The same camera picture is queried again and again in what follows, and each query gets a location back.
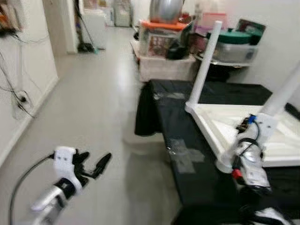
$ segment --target silver pot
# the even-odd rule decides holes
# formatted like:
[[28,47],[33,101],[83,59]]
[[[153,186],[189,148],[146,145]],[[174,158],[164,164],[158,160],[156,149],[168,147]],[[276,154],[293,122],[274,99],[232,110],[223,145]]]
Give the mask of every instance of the silver pot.
[[151,0],[150,21],[153,23],[176,24],[184,0]]

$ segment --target power outlet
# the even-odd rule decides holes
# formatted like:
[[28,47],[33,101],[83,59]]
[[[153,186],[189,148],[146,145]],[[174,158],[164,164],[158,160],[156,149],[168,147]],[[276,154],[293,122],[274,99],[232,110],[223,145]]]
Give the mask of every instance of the power outlet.
[[16,120],[22,120],[25,115],[30,113],[33,108],[32,101],[25,91],[18,91],[12,94],[13,117]]

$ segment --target white box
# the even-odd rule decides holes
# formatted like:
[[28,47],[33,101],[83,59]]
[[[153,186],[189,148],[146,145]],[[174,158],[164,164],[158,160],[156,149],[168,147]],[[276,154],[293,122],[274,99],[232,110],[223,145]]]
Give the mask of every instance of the white box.
[[[82,15],[87,29],[91,35],[91,38],[96,48],[106,48],[106,21],[105,14],[100,9],[85,9]],[[91,43],[90,37],[81,21],[82,38],[85,43]]]
[[140,57],[141,82],[151,79],[192,81],[196,77],[197,71],[196,59],[192,55],[183,60]]
[[256,45],[233,45],[218,42],[213,58],[222,62],[250,63],[255,58],[257,51]]

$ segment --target shelf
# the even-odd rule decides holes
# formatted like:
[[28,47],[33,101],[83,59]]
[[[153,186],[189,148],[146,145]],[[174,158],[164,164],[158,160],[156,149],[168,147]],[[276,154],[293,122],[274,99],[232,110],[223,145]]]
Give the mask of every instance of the shelf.
[[[197,60],[200,60],[200,61],[203,60],[203,54],[201,54],[200,56],[194,54],[194,57]],[[249,66],[251,66],[251,63],[221,62],[221,61],[218,61],[218,60],[215,60],[215,59],[212,59],[210,63],[213,64],[213,65],[226,66],[226,67],[234,67],[234,68],[242,68],[242,67],[249,67]]]

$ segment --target clear plastic box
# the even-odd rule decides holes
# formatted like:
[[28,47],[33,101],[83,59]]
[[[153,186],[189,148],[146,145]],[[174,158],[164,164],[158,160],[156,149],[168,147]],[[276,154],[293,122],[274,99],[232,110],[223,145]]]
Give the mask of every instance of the clear plastic box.
[[256,57],[256,45],[233,45],[217,43],[213,58],[222,62],[250,63]]
[[159,47],[162,48],[163,45],[157,45],[156,49],[159,54],[154,54],[153,51],[149,51],[150,47],[153,47],[151,44],[151,37],[161,37],[159,39],[164,39],[165,42],[169,43],[170,40],[174,39],[181,30],[186,27],[186,24],[178,23],[178,24],[164,24],[164,23],[153,23],[149,21],[140,21],[140,32],[139,32],[139,42],[140,42],[140,49],[139,53],[142,56],[158,56],[162,57],[162,52],[165,49],[158,49]]
[[193,81],[199,70],[196,59],[190,55],[183,60],[167,60],[141,56],[140,81],[151,79]]
[[207,32],[212,30],[215,21],[222,21],[222,30],[227,30],[227,14],[226,13],[203,13],[202,17],[197,21],[195,32],[206,36]]

